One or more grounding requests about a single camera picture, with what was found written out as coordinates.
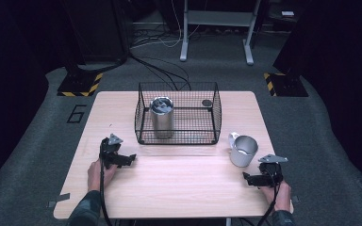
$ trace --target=gray carpet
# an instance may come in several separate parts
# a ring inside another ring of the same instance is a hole
[[[331,131],[319,95],[304,79],[307,98],[271,97],[267,90],[263,73],[276,73],[272,63],[287,36],[261,34],[253,50],[252,67],[244,59],[244,37],[238,35],[192,40],[184,63],[179,61],[181,43],[173,48],[145,45],[132,53],[184,75],[176,64],[188,72],[191,82],[214,81],[220,90],[254,92],[276,154],[289,159],[283,164],[283,173],[292,195],[300,200],[294,203],[298,225],[362,225],[362,176]],[[57,88],[65,74],[57,69],[46,75],[50,87],[45,101],[0,170],[0,225],[64,225],[46,204],[59,195],[96,96],[58,97]],[[138,90],[141,81],[161,80],[129,58],[121,67],[104,73],[97,92]],[[78,108],[85,114],[80,123],[66,123],[75,105],[86,105]],[[241,222],[233,219],[233,225]]]

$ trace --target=mug handle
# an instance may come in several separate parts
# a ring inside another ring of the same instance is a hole
[[[232,132],[228,135],[228,142],[230,143],[230,148],[233,149],[234,147],[234,143],[235,143],[235,139],[239,137],[239,134],[236,132]]]

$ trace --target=dark background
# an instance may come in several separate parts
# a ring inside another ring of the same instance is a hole
[[[362,2],[312,3],[275,66],[281,72],[302,68],[302,76],[327,106],[336,137],[362,171]],[[48,89],[45,75],[64,65],[63,53],[52,42],[52,15],[62,21],[54,27],[63,30],[61,40],[67,44],[62,47],[74,62],[84,63],[59,1],[0,0],[0,167],[44,99]],[[305,43],[311,45],[306,60],[295,65]]]

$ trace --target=metal mug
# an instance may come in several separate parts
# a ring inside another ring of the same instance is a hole
[[[258,149],[255,139],[233,132],[229,134],[228,141],[231,147],[231,162],[237,167],[249,166]]]
[[[151,118],[156,138],[170,138],[174,133],[173,101],[156,97],[151,101]]]

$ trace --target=shelf leg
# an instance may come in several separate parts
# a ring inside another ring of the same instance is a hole
[[[184,39],[182,40],[181,56],[182,62],[187,61],[188,53],[188,0],[184,1]]]

